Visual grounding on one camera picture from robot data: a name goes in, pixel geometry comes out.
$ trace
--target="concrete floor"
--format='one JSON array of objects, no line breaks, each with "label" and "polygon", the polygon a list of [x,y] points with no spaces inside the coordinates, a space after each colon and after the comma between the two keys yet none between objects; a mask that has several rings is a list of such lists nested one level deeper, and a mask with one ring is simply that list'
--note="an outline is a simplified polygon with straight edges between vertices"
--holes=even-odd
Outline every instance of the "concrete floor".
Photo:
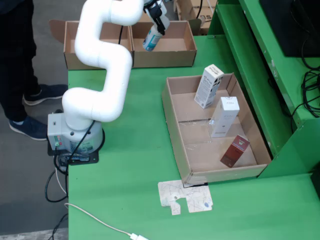
[{"label": "concrete floor", "polygon": [[[48,21],[79,20],[85,0],[33,1],[33,29],[37,44],[37,55],[33,59],[35,75],[42,84],[67,84],[63,45],[51,36]],[[176,20],[172,2],[167,4],[167,8],[168,17]],[[47,122],[48,114],[56,109],[62,109],[61,100],[26,106],[27,113],[43,123]],[[63,203],[45,200],[45,184],[54,170],[53,159],[46,152],[47,142],[37,142],[10,130],[1,107],[0,126],[0,236],[53,229],[67,209]],[[62,196],[63,192],[53,178],[49,197],[58,199]],[[40,238],[13,236],[10,239]]]}]

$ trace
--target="cable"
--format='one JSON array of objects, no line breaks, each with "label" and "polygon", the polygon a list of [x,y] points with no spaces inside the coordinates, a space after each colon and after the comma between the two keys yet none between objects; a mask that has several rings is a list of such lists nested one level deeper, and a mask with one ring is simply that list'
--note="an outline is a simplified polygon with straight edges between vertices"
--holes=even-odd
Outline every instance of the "cable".
[{"label": "cable", "polygon": [[62,190],[65,194],[67,194],[66,191],[64,190],[64,188],[61,186],[61,183],[60,183],[60,181],[59,181],[57,168],[55,168],[55,176],[56,176],[56,180],[57,180],[57,182],[58,182],[61,190]]},{"label": "cable", "polygon": [[[318,98],[320,98],[320,96],[317,96],[317,97],[309,100],[307,103],[310,103],[310,102],[312,102],[312,101],[314,101],[314,100],[316,100],[316,99],[318,99]],[[299,108],[300,106],[302,106],[303,104],[304,104],[304,102],[301,103],[301,104],[299,104],[299,105],[295,108],[295,110],[293,111],[293,113],[292,113],[292,115],[291,115],[291,131],[292,131],[292,133],[294,133],[294,129],[293,129],[293,125],[292,125],[294,115],[295,115],[296,111],[298,110],[298,108]]]},{"label": "cable", "polygon": [[122,31],[123,31],[123,30],[124,30],[124,26],[121,26],[118,44],[120,44],[120,42],[121,42],[121,36],[122,36]]},{"label": "cable", "polygon": [[74,208],[82,211],[83,213],[87,214],[88,216],[90,216],[90,217],[93,218],[94,220],[98,221],[99,223],[105,225],[106,227],[111,228],[111,229],[113,229],[113,230],[116,230],[116,231],[118,231],[118,232],[120,232],[120,233],[127,234],[128,236],[131,237],[131,234],[130,234],[130,233],[128,233],[128,232],[126,232],[126,231],[122,231],[122,230],[120,230],[120,229],[117,229],[117,228],[115,228],[115,227],[113,227],[113,226],[110,226],[110,225],[106,224],[105,222],[103,222],[103,221],[101,221],[100,219],[96,218],[95,216],[93,216],[92,214],[90,214],[89,212],[87,212],[86,210],[83,210],[81,207],[78,207],[78,206],[76,206],[76,205],[74,205],[74,204],[71,204],[71,203],[65,203],[64,205],[65,205],[65,206],[72,206],[72,207],[74,207]]},{"label": "cable", "polygon": [[302,58],[302,61],[303,61],[303,64],[308,68],[308,69],[310,69],[310,70],[320,70],[320,66],[318,66],[318,67],[312,67],[312,66],[310,66],[307,62],[306,62],[306,60],[305,60],[305,56],[304,56],[304,49],[305,49],[305,44],[306,44],[306,42],[309,40],[309,35],[308,35],[308,37],[304,40],[304,42],[303,42],[303,44],[302,44],[302,47],[301,47],[301,58]]},{"label": "cable", "polygon": [[51,180],[52,176],[55,174],[55,172],[56,172],[56,170],[54,170],[54,171],[50,174],[48,180],[46,181],[45,188],[44,188],[44,197],[45,197],[45,199],[46,199],[49,203],[59,203],[59,202],[65,200],[65,199],[67,198],[67,196],[64,196],[63,198],[61,198],[61,199],[59,199],[59,200],[50,200],[50,199],[48,198],[48,186],[49,186],[50,180]]},{"label": "cable", "polygon": [[203,4],[203,0],[201,0],[201,2],[200,2],[200,8],[199,8],[198,15],[196,16],[196,19],[199,18],[199,16],[200,16],[200,13],[201,13],[201,10],[202,10],[202,4]]},{"label": "cable", "polygon": [[50,240],[50,239],[55,240],[55,238],[54,238],[55,233],[56,233],[56,231],[58,230],[60,224],[61,224],[63,221],[67,220],[67,218],[65,218],[66,216],[68,216],[68,213],[65,214],[65,215],[63,215],[63,217],[60,219],[59,223],[54,227],[54,229],[53,229],[53,231],[52,231],[52,235],[51,235],[51,237],[49,237],[48,240]]},{"label": "cable", "polygon": [[53,164],[55,166],[55,169],[57,169],[60,173],[62,173],[63,175],[67,174],[65,171],[62,171],[60,167],[57,165],[57,154],[55,154],[53,157]]},{"label": "cable", "polygon": [[[300,29],[302,29],[304,32],[307,33],[307,37],[306,39],[304,40],[304,42],[302,43],[302,46],[301,46],[301,59],[302,59],[302,62],[303,64],[308,68],[310,69],[309,71],[307,71],[305,74],[304,74],[304,77],[303,77],[303,81],[302,81],[302,84],[301,84],[301,90],[302,90],[302,103],[299,104],[293,111],[292,115],[291,115],[291,118],[290,118],[290,126],[291,126],[291,131],[292,133],[294,133],[294,129],[293,129],[293,121],[294,121],[294,115],[296,113],[296,111],[298,110],[298,108],[300,106],[304,106],[305,109],[307,109],[315,118],[319,118],[320,116],[318,115],[318,113],[320,113],[320,107],[314,107],[314,106],[311,106],[309,103],[320,98],[320,95],[317,96],[317,97],[314,97],[313,99],[311,100],[308,100],[307,98],[307,92],[308,91],[312,91],[312,90],[315,90],[315,89],[319,89],[320,90],[320,66],[318,67],[312,67],[310,66],[306,59],[305,59],[305,56],[304,56],[304,49],[305,49],[305,45],[306,45],[306,42],[309,40],[310,38],[310,32],[305,28],[303,27],[297,20],[296,18],[294,17],[294,14],[293,14],[293,2],[291,4],[291,8],[290,8],[290,14],[291,14],[291,17],[292,19],[294,20],[294,22],[299,26]],[[312,82],[310,85],[307,85],[307,83],[309,83],[311,80],[313,80],[314,78],[316,78],[316,81],[315,82]]]},{"label": "cable", "polygon": [[72,160],[72,157],[74,156],[74,154],[76,153],[76,151],[78,150],[78,148],[80,147],[80,145],[82,144],[82,142],[85,140],[86,136],[88,135],[88,133],[90,132],[91,128],[93,127],[93,125],[95,124],[95,120],[92,121],[91,125],[89,126],[89,128],[87,129],[87,131],[85,132],[84,136],[82,137],[82,139],[80,140],[80,142],[78,143],[78,145],[75,147],[75,149],[73,150],[73,152],[71,153],[71,156],[69,157],[68,161],[66,162],[66,168],[65,168],[65,175],[64,175],[64,181],[65,181],[65,194],[66,197],[69,197],[68,194],[68,170],[69,170],[69,162]]}]

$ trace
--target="person's leg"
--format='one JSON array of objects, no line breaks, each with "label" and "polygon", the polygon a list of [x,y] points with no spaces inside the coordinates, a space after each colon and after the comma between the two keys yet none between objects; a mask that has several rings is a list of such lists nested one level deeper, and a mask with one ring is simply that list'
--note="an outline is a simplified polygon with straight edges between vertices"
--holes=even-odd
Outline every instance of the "person's leg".
[{"label": "person's leg", "polygon": [[22,104],[25,91],[24,20],[28,12],[19,4],[7,14],[0,15],[0,103],[5,116],[15,122],[27,117]]},{"label": "person's leg", "polygon": [[23,95],[25,104],[35,106],[48,99],[61,99],[68,86],[65,84],[60,85],[45,85],[38,84],[38,79],[34,74],[32,66],[32,58],[36,56],[37,46],[34,41],[34,34],[32,28],[32,17],[34,13],[34,4],[32,0],[25,0],[28,12],[27,19],[27,39],[24,47],[24,64],[26,69],[26,85]]},{"label": "person's leg", "polygon": [[44,141],[47,125],[27,116],[22,104],[30,74],[25,61],[30,16],[27,3],[0,15],[0,103],[13,131]]},{"label": "person's leg", "polygon": [[38,78],[35,76],[32,59],[36,56],[37,46],[34,40],[34,31],[32,26],[32,18],[34,15],[33,0],[25,0],[26,8],[28,11],[26,19],[26,39],[23,47],[23,57],[26,73],[26,82],[24,94],[27,96],[37,95],[40,93],[41,88],[38,84]]}]

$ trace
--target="blue shoe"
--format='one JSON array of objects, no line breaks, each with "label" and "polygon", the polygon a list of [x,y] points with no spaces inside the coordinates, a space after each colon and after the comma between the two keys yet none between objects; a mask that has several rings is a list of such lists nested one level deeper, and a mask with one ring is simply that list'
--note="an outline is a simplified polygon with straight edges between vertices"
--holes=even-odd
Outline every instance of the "blue shoe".
[{"label": "blue shoe", "polygon": [[64,84],[59,85],[45,85],[40,84],[41,91],[39,94],[27,96],[24,95],[23,99],[25,104],[29,106],[34,106],[42,103],[48,99],[61,99],[64,93],[68,90],[68,86]]},{"label": "blue shoe", "polygon": [[22,125],[9,120],[10,128],[16,133],[23,134],[37,141],[47,140],[47,125],[27,116]]}]

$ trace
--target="open cardboard box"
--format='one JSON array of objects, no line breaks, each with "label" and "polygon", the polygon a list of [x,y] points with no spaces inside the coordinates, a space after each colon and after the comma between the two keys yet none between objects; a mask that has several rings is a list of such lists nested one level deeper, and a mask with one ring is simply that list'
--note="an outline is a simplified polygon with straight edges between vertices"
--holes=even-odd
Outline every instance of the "open cardboard box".
[{"label": "open cardboard box", "polygon": [[204,0],[199,18],[197,19],[200,10],[200,2],[200,0],[176,0],[176,5],[178,6],[177,9],[179,8],[181,12],[180,20],[189,20],[191,25],[196,24],[198,21],[201,23],[199,18],[201,16],[204,17],[204,23],[196,35],[207,35],[217,5],[217,0],[209,0],[209,2]]},{"label": "open cardboard box", "polygon": [[[201,185],[258,176],[270,155],[234,74],[221,81],[213,104],[202,109],[195,101],[201,76],[169,77],[162,92],[163,108],[174,157],[184,184]],[[208,122],[220,97],[237,97],[240,111],[226,137],[211,138]],[[220,162],[237,135],[250,146],[229,168]]]},{"label": "open cardboard box", "polygon": [[138,22],[132,26],[133,67],[191,67],[194,65],[197,46],[187,21],[171,21],[165,35],[153,51],[146,51],[143,42],[153,26],[152,22]]},{"label": "open cardboard box", "polygon": [[[75,54],[75,39],[77,35],[79,21],[50,20],[50,30],[52,36],[64,44],[63,52],[68,70],[89,70],[97,67],[83,64]],[[104,23],[102,25],[100,39],[108,43],[118,44],[121,26]],[[123,27],[120,44],[126,47],[133,55],[131,28]]]}]

